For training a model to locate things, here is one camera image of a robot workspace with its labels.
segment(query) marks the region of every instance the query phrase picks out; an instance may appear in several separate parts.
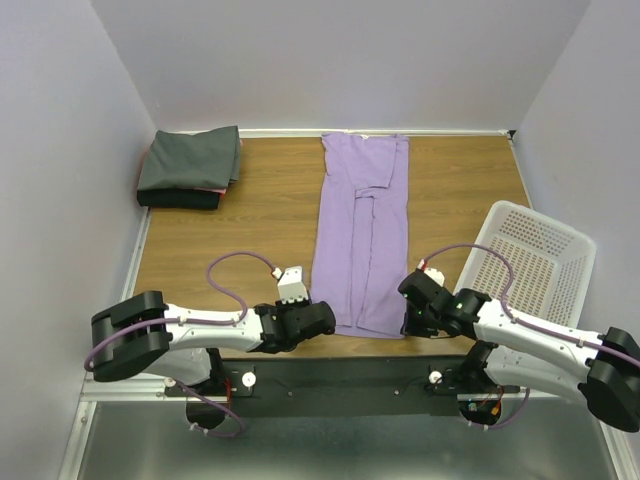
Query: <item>wooden table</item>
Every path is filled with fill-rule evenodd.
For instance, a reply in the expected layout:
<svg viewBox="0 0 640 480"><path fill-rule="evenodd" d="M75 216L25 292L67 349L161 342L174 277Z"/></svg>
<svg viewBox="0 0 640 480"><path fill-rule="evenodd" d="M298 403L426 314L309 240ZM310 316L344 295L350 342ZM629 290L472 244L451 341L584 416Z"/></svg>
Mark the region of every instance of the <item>wooden table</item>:
<svg viewBox="0 0 640 480"><path fill-rule="evenodd" d="M497 200L528 205L505 137L413 137L409 169L409 271L433 250L470 242ZM154 209L136 293L161 290L165 301L206 310L237 310L215 292L205 268L233 250L253 250L280 268L302 265L308 274L316 238L324 149L319 138L245 139L240 180L214 212ZM453 288L466 249L434 260ZM236 257L214 278L249 305L273 303L275 283L258 260ZM466 353L464 338L404 340L321 336L288 356L364 356ZM258 354L222 352L226 357Z"/></svg>

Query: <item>plastic basket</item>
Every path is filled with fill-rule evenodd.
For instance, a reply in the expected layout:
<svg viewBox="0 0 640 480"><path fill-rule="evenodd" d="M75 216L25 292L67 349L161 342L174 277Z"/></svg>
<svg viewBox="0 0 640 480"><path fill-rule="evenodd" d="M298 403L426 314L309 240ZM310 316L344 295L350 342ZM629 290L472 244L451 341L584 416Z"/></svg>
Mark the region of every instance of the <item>plastic basket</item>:
<svg viewBox="0 0 640 480"><path fill-rule="evenodd" d="M513 266L511 307L559 325L578 325L596 256L591 238L529 208L499 201L476 243L502 253ZM472 249L456 291L472 288L497 298L506 282L500 260Z"/></svg>

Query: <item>folded clothes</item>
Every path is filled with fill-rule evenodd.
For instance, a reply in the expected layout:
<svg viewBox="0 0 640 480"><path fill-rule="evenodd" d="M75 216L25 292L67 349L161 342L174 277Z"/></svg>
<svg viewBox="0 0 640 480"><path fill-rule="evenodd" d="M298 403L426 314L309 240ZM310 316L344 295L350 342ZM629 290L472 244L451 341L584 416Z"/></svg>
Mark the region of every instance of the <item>folded clothes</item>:
<svg viewBox="0 0 640 480"><path fill-rule="evenodd" d="M238 127L195 135L158 131L142 165L138 203L149 207L215 209L238 180Z"/></svg>

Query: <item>white wall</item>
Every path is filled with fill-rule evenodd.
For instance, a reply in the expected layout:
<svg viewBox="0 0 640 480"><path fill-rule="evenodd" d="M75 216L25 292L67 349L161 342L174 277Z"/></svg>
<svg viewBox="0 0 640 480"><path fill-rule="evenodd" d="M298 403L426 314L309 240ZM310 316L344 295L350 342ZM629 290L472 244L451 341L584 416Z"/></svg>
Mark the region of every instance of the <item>white wall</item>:
<svg viewBox="0 0 640 480"><path fill-rule="evenodd" d="M640 339L640 3L594 0L515 145L534 206L598 245L582 328ZM640 460L640 434L631 436Z"/></svg>
<svg viewBox="0 0 640 480"><path fill-rule="evenodd" d="M0 0L0 478L56 478L154 126L86 0Z"/></svg>
<svg viewBox="0 0 640 480"><path fill-rule="evenodd" d="M94 0L160 128L520 124L589 0Z"/></svg>

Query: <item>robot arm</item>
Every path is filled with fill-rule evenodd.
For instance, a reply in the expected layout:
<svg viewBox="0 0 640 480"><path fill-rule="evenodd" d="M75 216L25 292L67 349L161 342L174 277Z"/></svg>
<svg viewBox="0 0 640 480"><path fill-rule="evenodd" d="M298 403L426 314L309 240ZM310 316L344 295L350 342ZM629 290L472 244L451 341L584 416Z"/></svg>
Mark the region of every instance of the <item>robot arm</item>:
<svg viewBox="0 0 640 480"><path fill-rule="evenodd" d="M312 304L302 268L278 275L280 300L241 312L193 310L165 304L162 293L144 292L95 315L93 345L150 319L166 319L113 339L93 358L94 380L113 382L153 373L192 385L209 377L207 349L279 353L320 334L332 334L335 317L325 302Z"/></svg>
<svg viewBox="0 0 640 480"><path fill-rule="evenodd" d="M499 300L469 289L453 295L443 283L437 270L417 268L398 288L410 305L405 334L444 330L477 340L463 367L433 385L436 394L524 386L586 401L594 416L621 430L640 429L640 369L610 353L640 360L627 332L582 331L514 310L509 316Z"/></svg>

